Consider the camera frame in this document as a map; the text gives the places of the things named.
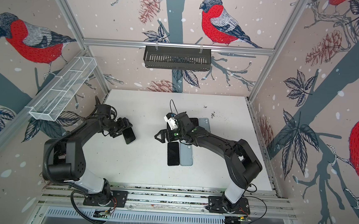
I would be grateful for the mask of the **blue case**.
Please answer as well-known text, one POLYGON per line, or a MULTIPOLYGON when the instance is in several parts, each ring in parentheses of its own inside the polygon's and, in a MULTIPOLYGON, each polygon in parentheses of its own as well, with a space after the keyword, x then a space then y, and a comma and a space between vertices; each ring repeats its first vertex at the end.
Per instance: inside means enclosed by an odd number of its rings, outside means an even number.
POLYGON ((198 126, 204 128, 207 132, 210 132, 210 122, 208 118, 199 118, 198 119, 198 126))
POLYGON ((180 147, 180 165, 181 166, 192 166, 193 164, 193 150, 192 145, 181 142, 180 147))

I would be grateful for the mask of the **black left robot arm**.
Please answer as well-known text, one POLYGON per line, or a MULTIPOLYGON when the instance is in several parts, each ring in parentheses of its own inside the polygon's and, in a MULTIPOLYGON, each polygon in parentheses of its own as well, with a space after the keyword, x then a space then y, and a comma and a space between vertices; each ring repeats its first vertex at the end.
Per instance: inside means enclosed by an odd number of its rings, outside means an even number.
POLYGON ((108 181, 86 167, 83 146, 96 134, 116 138, 124 136, 126 144, 136 137, 127 118, 117 117, 114 107, 96 103, 93 112, 76 129, 45 143, 42 176, 55 185, 74 187, 86 195, 110 195, 108 181))

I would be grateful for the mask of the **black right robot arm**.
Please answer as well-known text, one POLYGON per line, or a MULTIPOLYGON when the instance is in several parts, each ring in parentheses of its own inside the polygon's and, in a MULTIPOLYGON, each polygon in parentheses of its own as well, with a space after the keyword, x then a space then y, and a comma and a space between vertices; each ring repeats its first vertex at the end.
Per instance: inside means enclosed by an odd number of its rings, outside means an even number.
POLYGON ((233 141, 212 134, 203 127, 195 126, 186 112, 168 113, 164 117, 167 128, 160 130, 154 138, 161 142, 179 141, 201 147, 221 156, 226 163, 231 183, 224 192, 223 202, 237 206, 244 193, 263 167, 251 146, 244 139, 233 141))

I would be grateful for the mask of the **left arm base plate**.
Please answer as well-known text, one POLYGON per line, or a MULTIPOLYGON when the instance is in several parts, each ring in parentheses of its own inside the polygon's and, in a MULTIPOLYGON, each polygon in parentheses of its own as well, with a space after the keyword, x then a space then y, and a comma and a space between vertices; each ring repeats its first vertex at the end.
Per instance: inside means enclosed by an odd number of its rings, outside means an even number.
POLYGON ((85 196, 83 205, 93 207, 124 208, 128 197, 127 191, 108 191, 85 196))

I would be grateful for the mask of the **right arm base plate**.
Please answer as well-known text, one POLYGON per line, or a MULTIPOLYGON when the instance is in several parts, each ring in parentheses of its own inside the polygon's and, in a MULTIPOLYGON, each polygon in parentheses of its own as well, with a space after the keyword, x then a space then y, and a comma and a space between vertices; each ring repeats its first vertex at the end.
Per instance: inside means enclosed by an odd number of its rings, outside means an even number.
POLYGON ((238 215, 249 215, 249 207, 249 202, 245 197, 240 198, 236 203, 231 203, 225 196, 209 196, 207 206, 205 206, 210 213, 238 215))

